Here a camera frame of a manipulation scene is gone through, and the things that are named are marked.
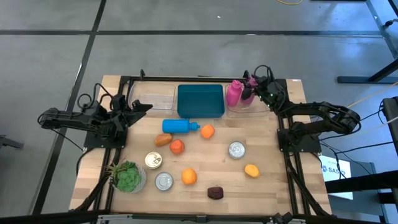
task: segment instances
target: plant pot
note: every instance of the plant pot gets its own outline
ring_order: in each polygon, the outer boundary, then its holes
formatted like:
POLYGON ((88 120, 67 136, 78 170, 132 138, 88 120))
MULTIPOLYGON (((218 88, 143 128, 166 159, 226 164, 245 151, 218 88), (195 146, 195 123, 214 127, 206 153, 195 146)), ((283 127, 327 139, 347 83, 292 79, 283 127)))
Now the plant pot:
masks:
POLYGON ((116 186, 115 181, 114 181, 114 177, 111 175, 110 180, 111 180, 112 186, 116 190, 118 190, 120 192, 123 192, 123 193, 135 194, 135 193, 140 192, 144 188, 144 186, 145 186, 145 184, 147 182, 147 174, 145 173, 145 170, 140 165, 136 164, 136 167, 138 169, 139 175, 141 176, 141 182, 134 188, 134 190, 132 192, 125 192, 125 191, 119 190, 118 187, 116 186))

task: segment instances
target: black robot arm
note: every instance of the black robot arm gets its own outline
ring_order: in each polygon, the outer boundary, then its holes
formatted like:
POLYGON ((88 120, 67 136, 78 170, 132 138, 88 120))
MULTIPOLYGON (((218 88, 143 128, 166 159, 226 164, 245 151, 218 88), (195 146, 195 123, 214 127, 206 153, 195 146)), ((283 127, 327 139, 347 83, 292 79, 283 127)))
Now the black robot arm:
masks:
POLYGON ((141 104, 136 100, 131 109, 124 95, 107 94, 111 97, 111 111, 106 111, 98 101, 90 101, 81 106, 79 113, 50 108, 37 121, 44 129, 72 128, 87 131, 84 144, 87 148, 124 147, 128 127, 144 117, 152 105, 141 104))
POLYGON ((316 115, 322 118, 321 121, 311 123, 294 122, 289 129, 278 130, 281 149, 292 152, 320 152, 319 147, 313 147, 316 145, 314 141, 317 141, 317 137, 312 134, 330 131, 338 134, 350 134, 353 133, 357 125, 359 128, 361 126, 360 116, 344 106, 327 102, 293 103, 289 101, 286 87, 275 80, 272 72, 266 77, 258 77, 253 74, 251 78, 255 79, 256 85, 251 86, 249 82, 245 82, 242 99, 245 100, 254 93, 271 111, 283 118, 294 115, 316 115))

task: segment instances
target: tin can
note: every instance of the tin can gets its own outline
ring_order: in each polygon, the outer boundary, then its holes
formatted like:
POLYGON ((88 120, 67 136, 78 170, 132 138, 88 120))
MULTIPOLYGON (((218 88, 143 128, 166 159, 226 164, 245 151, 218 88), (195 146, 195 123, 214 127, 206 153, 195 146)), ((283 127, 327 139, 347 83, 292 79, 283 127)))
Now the tin can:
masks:
POLYGON ((156 169, 162 164, 162 156, 157 152, 150 152, 145 157, 145 164, 150 169, 156 169))
POLYGON ((173 177, 168 172, 161 172, 155 178, 155 185, 159 190, 168 190, 173 186, 173 177))
POLYGON ((228 148, 229 156, 233 159, 240 159, 244 156, 244 145, 240 142, 232 142, 228 148))

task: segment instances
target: toy orange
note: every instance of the toy orange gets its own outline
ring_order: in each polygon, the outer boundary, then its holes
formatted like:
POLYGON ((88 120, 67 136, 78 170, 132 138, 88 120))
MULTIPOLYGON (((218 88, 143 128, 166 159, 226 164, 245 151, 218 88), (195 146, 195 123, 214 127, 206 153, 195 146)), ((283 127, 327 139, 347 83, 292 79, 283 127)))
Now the toy orange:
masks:
POLYGON ((197 173, 192 168, 188 168, 182 171, 181 179, 184 184, 190 185, 196 183, 198 177, 197 173))
POLYGON ((214 135, 214 133, 216 132, 216 130, 214 129, 214 127, 211 124, 206 124, 201 130, 200 133, 201 135, 208 139, 210 137, 212 137, 214 135))
POLYGON ((170 150, 171 150, 174 154, 181 154, 181 153, 185 150, 184 142, 181 141, 181 140, 174 140, 174 141, 170 144, 170 150))

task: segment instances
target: sign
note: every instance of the sign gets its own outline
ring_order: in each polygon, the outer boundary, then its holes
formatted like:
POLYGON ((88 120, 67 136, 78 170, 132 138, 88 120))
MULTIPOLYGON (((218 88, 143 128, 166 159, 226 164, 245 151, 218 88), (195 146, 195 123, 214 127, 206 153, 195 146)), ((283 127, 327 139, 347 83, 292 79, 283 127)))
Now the sign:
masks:
MULTIPOLYGON (((330 158, 327 156, 320 156, 319 159, 322 161, 322 174, 323 180, 331 181, 331 180, 338 180, 340 177, 340 173, 337 169, 337 162, 335 158, 330 158)), ((351 177, 351 167, 349 166, 349 162, 343 161, 341 159, 338 160, 341 170, 341 178, 344 179, 343 175, 346 178, 351 177)), ((343 193, 330 193, 329 195, 333 195, 336 197, 346 198, 346 199, 353 199, 352 192, 343 192, 343 193)))

